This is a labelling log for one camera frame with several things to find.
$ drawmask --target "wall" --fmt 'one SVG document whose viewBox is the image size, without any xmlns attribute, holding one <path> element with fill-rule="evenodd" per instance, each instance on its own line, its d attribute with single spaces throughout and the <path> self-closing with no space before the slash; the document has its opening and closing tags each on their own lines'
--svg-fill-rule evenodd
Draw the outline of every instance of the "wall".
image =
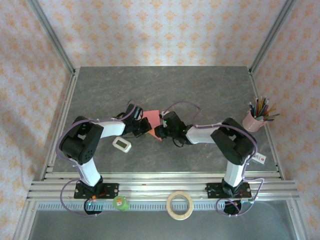
<svg viewBox="0 0 320 240">
<path fill-rule="evenodd" d="M 0 42 L 0 239 L 9 240 L 70 74 L 26 0 L 0 2 Z"/>
<path fill-rule="evenodd" d="M 320 234 L 319 12 L 319 1 L 297 1 L 255 75 L 258 92 L 281 113 L 271 130 L 286 178 L 297 180 L 314 239 Z"/>
<path fill-rule="evenodd" d="M 250 66 L 285 0 L 40 0 L 74 67 Z"/>
</svg>

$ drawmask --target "pink paper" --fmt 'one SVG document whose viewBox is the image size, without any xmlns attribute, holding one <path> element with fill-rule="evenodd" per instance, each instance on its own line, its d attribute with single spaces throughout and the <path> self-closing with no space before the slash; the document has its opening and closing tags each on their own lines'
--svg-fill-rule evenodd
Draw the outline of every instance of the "pink paper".
<svg viewBox="0 0 320 240">
<path fill-rule="evenodd" d="M 148 131 L 149 134 L 154 136 L 156 139 L 159 141 L 162 141 L 161 138 L 157 137 L 155 134 L 155 127 L 160 125 L 160 117 L 159 117 L 159 110 L 152 110 L 152 111 L 144 111 L 143 112 L 143 117 L 147 117 L 148 121 L 152 127 L 150 131 Z"/>
</svg>

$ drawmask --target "pen cup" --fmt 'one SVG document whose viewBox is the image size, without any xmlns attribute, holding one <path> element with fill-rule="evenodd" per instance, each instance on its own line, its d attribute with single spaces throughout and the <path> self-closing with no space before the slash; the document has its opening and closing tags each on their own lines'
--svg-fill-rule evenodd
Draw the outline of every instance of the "pen cup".
<svg viewBox="0 0 320 240">
<path fill-rule="evenodd" d="M 267 121 L 255 120 L 250 111 L 247 112 L 246 117 L 242 121 L 243 128 L 251 133 L 258 131 L 259 128 L 266 124 Z"/>
</svg>

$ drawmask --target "table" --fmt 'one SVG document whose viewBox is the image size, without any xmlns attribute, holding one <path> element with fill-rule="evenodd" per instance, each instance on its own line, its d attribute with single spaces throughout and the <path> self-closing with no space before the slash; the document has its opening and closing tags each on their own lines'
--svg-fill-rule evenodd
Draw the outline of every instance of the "table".
<svg viewBox="0 0 320 240">
<path fill-rule="evenodd" d="M 134 99 L 144 111 L 165 110 L 172 103 L 189 101 L 201 107 L 198 125 L 215 124 L 226 118 L 242 123 L 254 89 L 244 66 L 119 66 L 81 67 L 75 84 L 65 126 L 78 116 L 91 119 L 114 117 Z M 176 105 L 174 110 L 191 124 L 196 108 Z M 277 167 L 266 131 L 255 132 L 264 165 L 252 161 L 248 171 L 276 172 Z M 150 134 L 129 141 L 128 153 L 113 147 L 115 137 L 100 140 L 94 155 L 99 172 L 225 172 L 227 160 L 215 144 L 200 143 L 176 147 L 170 139 L 162 142 Z M 53 172 L 75 172 L 68 162 L 57 159 Z"/>
</svg>

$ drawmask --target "tape roll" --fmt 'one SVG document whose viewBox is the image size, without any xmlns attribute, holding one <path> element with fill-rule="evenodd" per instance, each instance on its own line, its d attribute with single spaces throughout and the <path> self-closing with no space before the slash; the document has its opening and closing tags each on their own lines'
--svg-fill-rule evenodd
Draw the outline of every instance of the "tape roll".
<svg viewBox="0 0 320 240">
<path fill-rule="evenodd" d="M 186 201 L 188 202 L 188 210 L 184 213 L 184 214 L 176 214 L 173 210 L 172 210 L 172 200 L 175 197 L 184 197 L 186 199 Z M 194 202 L 192 201 L 192 198 L 190 197 L 190 195 L 184 191 L 175 191 L 173 193 L 171 193 L 168 197 L 168 199 L 166 200 L 166 209 L 170 215 L 170 217 L 172 217 L 175 220 L 185 220 L 188 217 L 190 217 L 190 215 L 192 214 L 193 210 L 194 210 Z"/>
</svg>

